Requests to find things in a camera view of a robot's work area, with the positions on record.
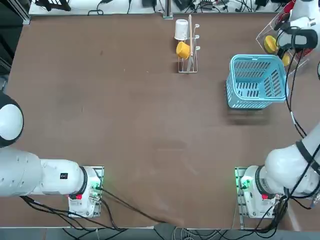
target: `black cable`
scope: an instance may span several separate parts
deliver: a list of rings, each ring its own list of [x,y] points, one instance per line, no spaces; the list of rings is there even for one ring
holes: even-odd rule
[[[130,11],[130,6],[131,6],[131,0],[129,0],[129,7],[128,7],[128,11],[126,11],[126,14],[129,13],[129,11]]]
[[[296,56],[296,52],[294,52],[294,54],[293,54],[293,56],[292,56],[292,58],[291,58],[291,61],[290,61],[290,64],[289,64],[289,66],[288,66],[288,70],[287,70],[287,73],[286,73],[285,84],[284,84],[285,102],[286,102],[286,106],[287,106],[290,114],[292,114],[292,110],[291,110],[291,108],[290,108],[290,104],[289,104],[289,101],[288,101],[287,84],[288,84],[288,77],[289,77],[290,68],[291,68],[291,65],[292,65],[292,63],[293,63],[293,61],[294,61],[295,56]],[[294,120],[293,125],[294,125],[295,129],[297,130],[297,132],[299,133],[299,135],[300,135],[302,138],[304,138],[304,137],[307,135],[306,132],[303,130],[303,128],[301,127],[301,125],[299,124],[299,122],[297,121],[297,119],[295,118],[295,116],[294,116],[293,114],[292,114],[291,116],[293,117],[293,120]]]
[[[308,206],[304,206],[301,202],[299,202],[297,199],[295,199],[294,197],[292,198],[293,201],[295,201],[297,204],[299,204],[301,207],[303,207],[304,209],[306,210],[310,210],[312,209],[311,207],[308,207]]]
[[[244,3],[244,6],[248,6],[248,5],[247,5],[248,0],[242,0],[242,1],[243,1],[243,3]]]
[[[223,5],[224,5],[224,9],[226,9],[226,12],[228,13],[228,12],[229,12],[229,11],[228,11],[228,6],[225,4],[224,0],[221,0],[221,2],[222,2]]]
[[[313,195],[315,195],[320,189],[320,180],[318,182],[318,185],[315,187],[315,189],[310,192],[309,194],[307,195],[304,195],[304,196],[292,196],[294,199],[307,199],[307,198],[310,198],[312,197]]]
[[[153,228],[153,230],[155,231],[155,233],[156,233],[162,240],[165,240],[165,238],[164,238],[163,236],[161,236],[155,228]]]
[[[73,236],[71,233],[67,232],[67,230],[65,230],[64,228],[62,228],[62,230],[63,230],[67,235],[69,235],[70,237],[72,237],[74,240],[79,240],[78,237]]]
[[[252,10],[249,9],[249,6],[245,3],[244,0],[240,1],[240,0],[235,0],[237,1],[238,3],[241,3],[241,6],[240,6],[240,11],[242,10],[242,6],[244,5],[247,9],[248,9],[248,12],[252,12]]]
[[[197,230],[194,230],[197,234],[194,234],[194,233],[192,233],[192,231],[190,230],[190,232],[193,234],[193,235],[195,235],[195,236],[198,236],[201,240],[204,240],[203,238],[202,238],[202,236],[200,235],[200,233],[197,231]]]
[[[54,214],[54,215],[59,216],[60,218],[62,218],[66,223],[68,223],[74,229],[85,230],[85,231],[88,231],[88,232],[90,231],[90,230],[86,229],[85,227],[83,227],[76,219],[74,219],[74,218],[72,218],[72,217],[70,217],[68,215],[65,215],[65,214],[62,214],[62,213],[58,213],[58,212],[55,212],[55,211],[51,211],[51,210],[44,210],[44,209],[35,207],[28,201],[29,197],[27,197],[27,196],[21,196],[21,198],[26,202],[26,204],[28,204],[31,208],[33,208],[33,209],[35,209],[37,211],[44,212],[44,213],[49,213],[49,214]],[[71,222],[69,222],[68,220],[66,220],[62,216],[75,221],[81,227],[81,229],[79,229],[78,227],[74,226]]]
[[[302,57],[303,53],[304,53],[304,51],[302,50],[301,53],[300,53],[299,60],[298,60],[298,62],[296,64],[296,66],[295,66],[295,70],[294,70],[294,74],[293,74],[292,87],[291,87],[290,100],[289,100],[290,109],[292,109],[292,96],[293,96],[293,93],[294,93],[296,73],[297,73],[297,69],[298,69],[298,66],[299,66],[299,63],[300,63],[300,60],[301,60],[301,57]]]
[[[127,231],[127,230],[129,230],[129,229],[124,229],[124,230],[122,230],[122,231],[120,231],[120,232],[117,232],[116,234],[114,234],[114,235],[112,235],[112,236],[110,236],[110,237],[107,237],[107,238],[104,239],[104,240],[113,239],[113,238],[115,238],[116,236],[118,236],[119,234],[122,234],[123,232],[125,232],[125,231]]]
[[[102,202],[102,204],[106,207],[108,214],[109,214],[109,218],[110,218],[110,222],[112,224],[112,226],[114,227],[115,230],[120,231],[120,229],[117,227],[117,225],[114,222],[114,218],[112,217],[112,213],[110,210],[109,205],[107,204],[107,202],[105,200],[103,200],[102,198],[100,199],[100,201]]]
[[[165,10],[164,6],[162,5],[161,0],[159,0],[159,3],[160,3],[160,5],[161,5],[162,10],[165,12],[166,10]]]
[[[141,210],[137,209],[137,208],[136,208],[136,207],[134,207],[134,206],[131,206],[129,203],[127,203],[127,202],[123,201],[122,199],[120,199],[120,198],[119,198],[119,197],[117,197],[116,195],[112,194],[111,192],[109,192],[109,191],[107,191],[107,190],[103,189],[102,187],[96,187],[96,189],[101,190],[101,191],[103,191],[103,192],[107,193],[108,195],[110,195],[110,196],[114,197],[114,198],[115,198],[115,199],[117,199],[119,202],[121,202],[121,203],[123,203],[124,205],[126,205],[127,207],[129,207],[131,210],[133,210],[133,211],[135,211],[135,212],[137,212],[137,213],[139,213],[139,214],[141,214],[141,215],[145,216],[146,218],[148,218],[148,219],[150,219],[150,220],[152,220],[152,221],[155,221],[155,222],[158,222],[158,223],[162,223],[162,224],[166,224],[166,223],[167,223],[167,222],[165,222],[165,221],[162,221],[162,220],[156,219],[156,218],[154,218],[154,217],[152,217],[152,216],[150,216],[150,215],[148,215],[148,214],[144,213],[143,211],[141,211]]]
[[[103,3],[104,0],[101,0],[98,5],[96,6],[96,10],[90,10],[88,11],[88,16],[90,16],[90,13],[96,13],[98,15],[104,15],[104,11],[102,11],[101,9],[98,9],[99,8],[99,5]]]
[[[260,224],[262,223],[263,219],[265,218],[265,216],[267,215],[267,213],[270,211],[270,209],[271,209],[272,207],[273,207],[273,205],[272,205],[271,207],[269,207],[269,209],[264,213],[264,215],[263,215],[262,218],[260,219],[258,225],[255,227],[255,229],[253,229],[253,230],[247,230],[247,231],[250,232],[250,233],[248,233],[248,234],[244,234],[244,235],[242,235],[242,236],[240,236],[240,237],[237,237],[237,238],[235,238],[235,239],[230,239],[230,238],[227,238],[227,237],[224,236],[226,232],[225,232],[224,234],[221,234],[219,231],[217,231],[217,233],[221,236],[221,238],[224,238],[224,239],[226,239],[226,240],[239,240],[239,239],[242,239],[242,238],[244,238],[244,237],[250,236],[250,235],[254,234],[254,233],[257,231],[257,229],[259,228],[259,226],[260,226]]]
[[[280,5],[278,6],[278,8],[276,10],[274,10],[275,12],[278,11],[282,6],[282,3],[280,3]]]
[[[255,234],[257,234],[260,238],[269,239],[269,238],[272,238],[276,234],[276,232],[277,232],[277,227],[275,227],[274,232],[270,236],[262,236],[257,232],[255,232]]]
[[[221,13],[221,11],[219,10],[219,8],[217,8],[216,6],[212,6],[213,9],[217,9],[219,13]]]
[[[100,222],[94,221],[94,220],[92,220],[92,219],[90,219],[90,218],[88,218],[88,217],[82,216],[82,215],[77,214],[77,213],[75,213],[75,212],[71,212],[71,211],[67,211],[67,210],[60,210],[60,209],[56,209],[56,208],[53,208],[53,207],[49,207],[49,206],[47,206],[47,205],[45,205],[45,204],[38,203],[38,202],[36,202],[35,200],[33,200],[32,198],[30,198],[30,197],[29,197],[29,202],[28,202],[28,203],[30,203],[30,204],[32,204],[32,205],[36,205],[36,206],[42,207],[42,208],[45,208],[45,209],[48,209],[49,211],[54,211],[54,212],[67,213],[67,214],[70,214],[70,215],[75,215],[75,216],[80,217],[80,218],[82,218],[82,219],[85,219],[85,220],[87,220],[87,221],[89,221],[89,222],[91,222],[91,223],[94,223],[94,224],[97,224],[97,225],[99,225],[99,226],[102,226],[102,227],[104,227],[104,228],[106,228],[106,229],[115,230],[115,229],[112,228],[112,227],[106,226],[106,225],[104,225],[104,224],[102,224],[102,223],[100,223]]]

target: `table surface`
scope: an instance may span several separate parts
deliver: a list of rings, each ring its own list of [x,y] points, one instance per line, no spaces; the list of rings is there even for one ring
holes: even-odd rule
[[[273,16],[194,15],[201,50],[198,73],[189,75],[177,73],[175,21],[160,15],[33,18],[23,27],[7,87],[25,117],[14,146],[40,158],[103,165],[105,188],[176,226],[231,228],[235,167],[261,165],[271,150],[299,139],[284,103],[261,111],[227,107],[230,59],[263,53],[255,38]],[[320,119],[317,63],[297,74],[293,97],[307,131]],[[68,207],[65,196],[36,199]],[[118,226],[156,224],[106,199]],[[2,227],[67,226],[19,197],[0,205]],[[319,231],[319,216],[319,206],[307,211],[291,203],[281,228]],[[97,220],[110,224],[104,209]]]

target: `red object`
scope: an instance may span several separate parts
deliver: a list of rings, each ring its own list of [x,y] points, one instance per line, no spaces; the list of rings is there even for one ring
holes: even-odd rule
[[[278,24],[282,21],[283,17],[290,13],[290,10],[294,8],[296,0],[292,0],[288,2],[287,5],[284,6],[282,12],[279,14],[278,18],[275,21],[275,24]]]
[[[290,10],[294,8],[295,3],[296,3],[296,0],[292,0],[291,2],[289,2],[287,5],[284,6],[283,12],[285,14],[290,13]]]

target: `plastic basket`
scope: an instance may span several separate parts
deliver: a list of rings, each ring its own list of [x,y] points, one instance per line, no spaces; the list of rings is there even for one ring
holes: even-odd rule
[[[227,101],[233,109],[263,109],[284,102],[286,72],[275,55],[235,55],[226,80]]]

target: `clear plastic container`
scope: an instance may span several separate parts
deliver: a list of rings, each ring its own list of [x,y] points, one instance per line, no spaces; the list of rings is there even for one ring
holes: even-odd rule
[[[260,47],[263,49],[263,51],[266,54],[269,54],[269,53],[266,51],[266,49],[264,47],[265,38],[266,38],[266,36],[271,35],[275,39],[277,39],[278,31],[275,31],[274,28],[275,28],[276,24],[279,23],[283,19],[283,17],[286,16],[286,14],[288,14],[288,13],[284,13],[283,11],[279,12],[256,37],[256,41],[259,43]],[[305,66],[305,64],[310,60],[310,56],[313,54],[313,52],[314,52],[314,50],[312,50],[312,49],[304,49],[303,50],[303,54],[300,59],[300,63],[299,63],[299,66],[297,67],[297,70],[300,70],[302,66]],[[295,53],[295,50],[289,49],[287,51],[287,53],[289,54],[289,57],[291,60],[294,53]],[[296,68],[298,61],[299,61],[299,58],[300,58],[300,54],[301,53],[297,53],[293,59],[292,65],[290,67],[290,72],[289,72],[290,75],[292,73],[294,73],[294,71],[295,71],[295,68]]]

